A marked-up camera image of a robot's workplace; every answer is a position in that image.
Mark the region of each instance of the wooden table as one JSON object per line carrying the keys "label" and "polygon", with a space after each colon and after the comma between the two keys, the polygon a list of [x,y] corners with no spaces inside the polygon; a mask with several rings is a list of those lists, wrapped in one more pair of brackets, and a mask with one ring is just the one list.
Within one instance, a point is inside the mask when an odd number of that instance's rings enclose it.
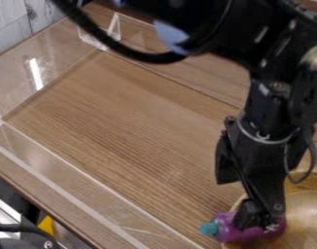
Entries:
{"label": "wooden table", "polygon": [[[87,11],[109,23],[107,9],[94,3]],[[125,42],[139,47],[137,26],[125,25]],[[50,48],[69,45],[67,61],[79,45],[63,37],[75,30],[67,19],[54,28]],[[28,42],[45,54],[42,39]],[[152,35],[146,45],[161,48]],[[222,121],[246,98],[246,71],[209,55],[139,66],[82,49],[90,55],[6,117],[35,142],[7,127],[22,156],[0,153],[0,176],[94,247],[221,248],[200,225],[244,193],[240,184],[216,185],[213,168]]]}

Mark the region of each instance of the cable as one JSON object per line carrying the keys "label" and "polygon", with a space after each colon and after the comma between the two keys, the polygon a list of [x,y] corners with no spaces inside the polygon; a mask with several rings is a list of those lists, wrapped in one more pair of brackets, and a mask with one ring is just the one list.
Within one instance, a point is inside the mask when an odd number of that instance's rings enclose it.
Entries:
{"label": "cable", "polygon": [[26,226],[22,224],[10,224],[10,225],[0,224],[0,231],[2,232],[28,232],[28,233],[39,234],[45,236],[54,243],[54,246],[55,246],[54,248],[62,249],[53,235],[50,235],[46,231],[41,230],[37,227]]}
{"label": "cable", "polygon": [[291,174],[291,170],[289,170],[289,145],[285,146],[285,170],[287,170],[287,174],[289,177],[289,180],[292,181],[293,184],[300,184],[301,182],[304,182],[304,180],[309,177],[315,167],[316,167],[316,163],[317,163],[317,150],[316,150],[316,146],[313,143],[313,135],[312,135],[312,128],[307,128],[303,131],[303,135],[304,135],[304,139],[307,142],[307,146],[309,149],[309,153],[311,153],[311,165],[309,165],[309,169],[308,171],[304,173],[304,176],[300,179],[295,179],[292,174]]}
{"label": "cable", "polygon": [[115,52],[121,53],[123,56],[154,64],[168,64],[181,61],[186,58],[185,55],[174,52],[143,53],[129,48],[107,34],[107,32],[99,27],[97,22],[77,6],[70,3],[69,0],[53,1],[65,12],[65,14],[71,18],[71,20],[81,26],[81,28],[86,30],[86,32],[89,32],[103,44],[106,44]]}

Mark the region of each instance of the wood grain surface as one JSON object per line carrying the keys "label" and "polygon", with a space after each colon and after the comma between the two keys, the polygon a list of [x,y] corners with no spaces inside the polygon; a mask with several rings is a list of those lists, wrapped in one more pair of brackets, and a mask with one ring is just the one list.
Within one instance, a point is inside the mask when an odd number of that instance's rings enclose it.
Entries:
{"label": "wood grain surface", "polygon": [[[99,8],[93,4],[87,10],[105,18]],[[225,71],[229,66],[241,73]],[[201,235],[200,225],[228,211],[244,193],[238,184],[216,185],[213,166],[222,120],[240,112],[248,86],[237,82],[248,74],[213,56],[186,62],[180,71],[173,66],[150,69],[114,54],[94,52],[7,122],[204,248],[218,249],[214,239]],[[177,84],[188,78],[201,81],[204,75],[218,79],[212,89],[216,94],[209,94],[217,99],[190,84]],[[233,83],[241,87],[222,98]],[[12,179],[16,176],[8,169],[0,175]],[[70,176],[57,170],[55,177]],[[62,207],[54,193],[46,199],[39,196],[41,183],[28,181],[30,176],[26,179],[31,200],[71,227],[74,221],[63,219],[59,209],[66,215],[73,209]],[[10,182],[22,188],[22,182]],[[82,196],[93,195],[81,181],[73,185]],[[105,204],[98,196],[93,207]],[[89,229],[95,225],[86,223],[75,231],[87,240],[101,241]],[[107,248],[123,246],[107,244]]]}

